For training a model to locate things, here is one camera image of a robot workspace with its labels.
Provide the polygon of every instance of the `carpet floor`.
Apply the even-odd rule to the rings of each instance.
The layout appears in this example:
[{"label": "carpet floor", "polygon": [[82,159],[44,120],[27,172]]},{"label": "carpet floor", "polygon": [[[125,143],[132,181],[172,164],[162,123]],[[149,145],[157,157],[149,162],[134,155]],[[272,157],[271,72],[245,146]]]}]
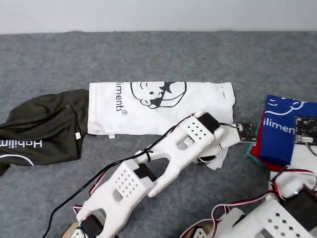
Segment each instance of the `carpet floor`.
[{"label": "carpet floor", "polygon": [[[30,98],[89,88],[89,82],[200,81],[233,84],[235,121],[258,124],[267,94],[317,101],[317,32],[135,32],[0,36],[0,120]],[[86,136],[82,158],[50,166],[15,167],[0,178],[3,238],[41,238],[51,211],[101,167],[134,154],[155,135]],[[189,165],[154,198],[134,209],[120,238],[177,238],[209,218],[214,205],[256,196],[269,172],[245,155],[248,144],[229,149],[223,168]],[[151,168],[161,171],[163,162]],[[75,221],[74,204],[58,211],[48,238]],[[246,206],[250,212],[254,205]]]}]

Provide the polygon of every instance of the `shirt tag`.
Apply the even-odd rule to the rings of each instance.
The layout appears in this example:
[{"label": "shirt tag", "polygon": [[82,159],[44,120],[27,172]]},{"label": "shirt tag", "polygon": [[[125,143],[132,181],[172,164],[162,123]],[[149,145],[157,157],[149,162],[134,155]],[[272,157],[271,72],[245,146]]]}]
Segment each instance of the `shirt tag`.
[{"label": "shirt tag", "polygon": [[81,135],[80,135],[80,133],[79,133],[79,132],[76,132],[76,133],[75,133],[75,136],[76,136],[76,140],[78,140],[78,139],[80,139],[80,138],[81,138]]}]

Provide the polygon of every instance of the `limments logo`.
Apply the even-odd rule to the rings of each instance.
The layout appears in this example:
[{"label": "limments logo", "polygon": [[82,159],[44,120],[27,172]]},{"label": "limments logo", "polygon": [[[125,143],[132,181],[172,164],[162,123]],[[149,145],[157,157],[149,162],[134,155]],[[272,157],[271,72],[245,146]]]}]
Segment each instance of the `limments logo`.
[{"label": "limments logo", "polygon": [[124,109],[124,105],[122,104],[122,85],[123,83],[118,82],[115,83],[115,105],[117,112],[122,112],[122,114],[128,114],[128,111]]}]

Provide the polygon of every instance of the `cartoon face print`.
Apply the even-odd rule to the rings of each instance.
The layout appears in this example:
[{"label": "cartoon face print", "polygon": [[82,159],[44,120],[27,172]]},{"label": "cartoon face print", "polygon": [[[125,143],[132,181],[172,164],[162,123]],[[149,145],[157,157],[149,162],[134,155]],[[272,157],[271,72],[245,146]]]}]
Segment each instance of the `cartoon face print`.
[{"label": "cartoon face print", "polygon": [[265,113],[282,116],[291,113],[293,110],[301,109],[305,103],[306,102],[288,98],[269,96],[267,103],[268,110],[265,111]]},{"label": "cartoon face print", "polygon": [[175,107],[186,93],[186,82],[131,82],[133,96],[150,109]]}]

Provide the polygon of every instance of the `blue shirt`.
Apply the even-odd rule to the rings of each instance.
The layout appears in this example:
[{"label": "blue shirt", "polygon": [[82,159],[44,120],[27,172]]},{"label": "blue shirt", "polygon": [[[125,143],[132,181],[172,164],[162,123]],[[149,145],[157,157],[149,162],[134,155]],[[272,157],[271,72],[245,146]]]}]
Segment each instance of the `blue shirt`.
[{"label": "blue shirt", "polygon": [[296,136],[295,116],[317,117],[317,103],[267,96],[261,159],[279,165],[291,163]]}]

